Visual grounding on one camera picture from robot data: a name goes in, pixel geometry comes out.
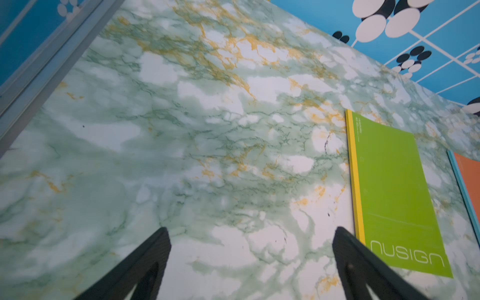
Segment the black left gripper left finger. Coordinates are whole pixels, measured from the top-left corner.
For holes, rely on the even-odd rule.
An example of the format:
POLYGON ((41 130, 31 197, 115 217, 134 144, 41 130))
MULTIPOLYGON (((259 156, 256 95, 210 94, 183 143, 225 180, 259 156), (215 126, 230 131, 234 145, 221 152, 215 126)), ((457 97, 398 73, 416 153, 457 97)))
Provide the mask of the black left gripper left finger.
POLYGON ((94 283, 78 300, 155 300, 160 291, 171 241, 168 230, 159 228, 110 272, 94 283))

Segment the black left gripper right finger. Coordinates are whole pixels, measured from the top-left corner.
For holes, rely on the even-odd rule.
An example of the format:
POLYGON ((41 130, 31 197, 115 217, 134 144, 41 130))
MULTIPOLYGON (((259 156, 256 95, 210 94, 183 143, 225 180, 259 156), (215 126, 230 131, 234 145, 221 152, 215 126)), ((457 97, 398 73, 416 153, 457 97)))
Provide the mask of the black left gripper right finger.
POLYGON ((411 286, 344 227, 337 227, 332 242, 337 271, 348 300, 425 300, 411 286))

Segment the green cover notebook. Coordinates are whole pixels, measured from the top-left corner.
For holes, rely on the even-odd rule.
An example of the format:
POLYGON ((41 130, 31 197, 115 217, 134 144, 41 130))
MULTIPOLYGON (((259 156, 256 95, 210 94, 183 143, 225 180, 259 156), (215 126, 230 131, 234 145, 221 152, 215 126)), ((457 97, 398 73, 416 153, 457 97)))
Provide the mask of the green cover notebook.
POLYGON ((452 278, 414 135, 345 119, 357 239, 390 267, 452 278))

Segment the orange cover notebook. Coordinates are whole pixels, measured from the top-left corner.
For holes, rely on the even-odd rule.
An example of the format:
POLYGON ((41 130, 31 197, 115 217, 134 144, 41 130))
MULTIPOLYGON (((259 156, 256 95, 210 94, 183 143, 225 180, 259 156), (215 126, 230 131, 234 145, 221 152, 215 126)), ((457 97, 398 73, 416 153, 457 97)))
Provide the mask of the orange cover notebook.
POLYGON ((447 151, 454 175, 471 220, 477 242, 480 242, 480 162, 447 151))

